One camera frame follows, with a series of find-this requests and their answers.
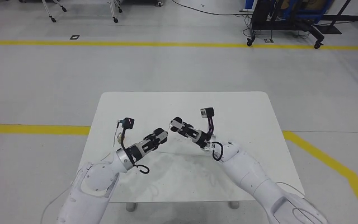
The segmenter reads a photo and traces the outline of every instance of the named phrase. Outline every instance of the table leg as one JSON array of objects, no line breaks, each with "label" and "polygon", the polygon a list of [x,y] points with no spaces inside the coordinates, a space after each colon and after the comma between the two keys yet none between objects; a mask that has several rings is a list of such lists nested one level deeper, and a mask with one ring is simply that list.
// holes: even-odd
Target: table leg
[{"label": "table leg", "polygon": [[240,207],[239,202],[229,202],[229,207],[231,209],[238,209]]},{"label": "table leg", "polygon": [[134,212],[136,210],[138,206],[138,203],[135,203],[135,202],[127,202],[126,206],[125,206],[125,209],[128,211],[128,212]]}]

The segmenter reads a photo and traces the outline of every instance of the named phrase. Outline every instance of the white table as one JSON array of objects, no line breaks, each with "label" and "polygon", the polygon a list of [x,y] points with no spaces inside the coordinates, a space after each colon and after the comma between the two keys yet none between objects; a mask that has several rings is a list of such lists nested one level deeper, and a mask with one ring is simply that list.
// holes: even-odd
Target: white table
[{"label": "white table", "polygon": [[[207,131],[201,108],[215,111],[214,134],[241,144],[274,181],[303,192],[270,100],[264,92],[106,92],[101,96],[81,164],[96,162],[112,147],[118,119],[135,119],[125,145],[139,142],[158,127],[169,129],[176,116]],[[120,176],[111,202],[202,202],[254,200],[234,185],[220,166],[197,145],[169,131],[168,142],[140,160],[150,173],[133,168]],[[282,186],[296,193],[290,187]]]}]

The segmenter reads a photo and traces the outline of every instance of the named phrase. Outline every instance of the white cord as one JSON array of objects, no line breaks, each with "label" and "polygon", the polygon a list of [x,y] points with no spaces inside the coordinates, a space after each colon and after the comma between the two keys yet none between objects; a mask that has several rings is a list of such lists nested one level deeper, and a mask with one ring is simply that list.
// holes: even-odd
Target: white cord
[{"label": "white cord", "polygon": [[290,186],[290,187],[292,187],[293,189],[295,189],[297,192],[299,192],[300,194],[302,194],[304,198],[306,197],[306,196],[304,195],[304,193],[300,192],[297,188],[295,188],[294,186],[292,186],[292,185],[290,185],[290,184],[287,184],[287,183],[285,183],[285,182],[276,182],[276,183],[277,183],[277,184],[285,184],[285,185],[287,185],[287,186]]},{"label": "white cord", "polygon": [[[305,197],[305,195],[299,191],[297,188],[295,188],[294,186],[290,185],[290,184],[287,184],[285,182],[276,182],[276,184],[285,184],[287,186],[290,186],[291,188],[295,189],[297,192],[299,192],[301,195],[303,195],[303,199],[308,202],[314,209],[316,209],[318,212],[320,212],[320,214],[322,214],[323,218],[325,218],[327,220],[327,222],[329,223],[328,219],[326,218],[326,216],[323,214],[323,212],[321,212],[319,209],[317,209],[317,207],[312,203],[310,202],[309,200],[307,200]],[[311,212],[308,212],[306,209],[303,209],[303,208],[299,208],[299,207],[295,207],[292,209],[292,214],[293,216],[301,223],[305,224],[304,222],[302,222],[300,219],[297,218],[297,216],[295,215],[294,211],[295,210],[299,210],[299,211],[304,211],[304,212],[307,212],[308,214],[310,214],[311,216],[313,216],[315,219],[317,219],[321,224],[323,224],[323,222],[321,220],[319,220],[316,216],[314,216]]]},{"label": "white cord", "polygon": [[43,219],[44,219],[44,215],[45,215],[45,212],[47,210],[47,208],[52,205],[52,203],[54,203],[59,197],[61,197],[61,195],[63,195],[71,186],[72,186],[73,182],[71,182],[71,184],[66,188],[66,190],[64,190],[62,193],[60,193],[55,199],[53,199],[50,203],[48,203],[48,205],[45,207],[45,209],[43,210],[43,213],[41,215],[41,220],[40,220],[40,224],[43,224]]},{"label": "white cord", "polygon": [[311,212],[307,211],[306,209],[303,209],[303,208],[293,208],[293,209],[292,209],[292,214],[293,214],[293,216],[294,216],[300,223],[306,224],[306,223],[302,222],[302,221],[295,215],[295,212],[294,212],[295,210],[307,212],[308,214],[310,214],[311,216],[313,216],[315,219],[317,219],[321,224],[323,224],[323,222],[322,222],[321,220],[319,220],[314,214],[312,214]]}]

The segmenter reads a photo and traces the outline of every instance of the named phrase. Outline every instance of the black cable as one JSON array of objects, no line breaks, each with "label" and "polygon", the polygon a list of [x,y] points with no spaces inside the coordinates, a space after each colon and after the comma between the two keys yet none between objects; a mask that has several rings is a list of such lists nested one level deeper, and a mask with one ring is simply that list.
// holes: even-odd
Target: black cable
[{"label": "black cable", "polygon": [[209,130],[207,132],[208,135],[208,141],[211,139],[211,136],[214,133],[214,122],[213,122],[213,118],[208,118],[208,123],[209,123]]},{"label": "black cable", "polygon": [[[337,22],[335,24],[350,24],[352,22],[356,22],[356,21],[348,21],[348,22]],[[313,24],[311,26],[322,26],[322,25],[330,25],[330,24]]]},{"label": "black cable", "polygon": [[149,167],[147,167],[147,166],[144,166],[144,165],[140,165],[140,164],[138,164],[138,165],[135,165],[137,168],[140,166],[140,167],[143,167],[143,168],[146,168],[146,171],[143,171],[143,170],[139,170],[139,172],[141,172],[142,174],[148,174],[149,173]]},{"label": "black cable", "polygon": [[123,128],[123,131],[122,131],[122,134],[121,134],[121,146],[122,146],[122,149],[123,149],[124,151],[127,150],[127,149],[124,147],[124,144],[123,144],[125,131],[126,131],[126,129]]},{"label": "black cable", "polygon": [[218,145],[222,148],[222,151],[221,151],[221,153],[220,153],[219,158],[216,158],[216,157],[215,157],[215,151],[213,150],[213,159],[214,159],[215,161],[220,161],[220,160],[222,159],[223,153],[224,153],[224,146],[223,146],[223,144],[221,144],[220,142],[212,142],[211,144],[218,144]]},{"label": "black cable", "polygon": [[189,7],[189,6],[184,6],[183,4],[180,4],[180,3],[177,3],[176,1],[172,0],[175,4],[178,4],[182,7],[185,7],[185,8],[189,8],[191,10],[195,10],[195,11],[198,11],[198,12],[203,12],[203,13],[206,13],[206,14],[210,14],[210,15],[216,15],[216,16],[236,16],[236,15],[247,15],[247,13],[243,14],[243,13],[235,13],[235,14],[218,14],[218,13],[212,13],[212,12],[205,12],[205,11],[202,11],[202,10],[197,10],[196,8],[192,8],[192,7]]}]

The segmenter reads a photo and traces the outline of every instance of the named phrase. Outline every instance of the black floor plate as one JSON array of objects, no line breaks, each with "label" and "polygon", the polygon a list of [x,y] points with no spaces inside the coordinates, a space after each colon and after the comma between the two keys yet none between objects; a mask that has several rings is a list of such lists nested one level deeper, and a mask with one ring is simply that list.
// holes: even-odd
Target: black floor plate
[{"label": "black floor plate", "polygon": [[316,28],[322,34],[342,34],[335,26],[332,26],[330,28],[329,26],[316,26]]}]

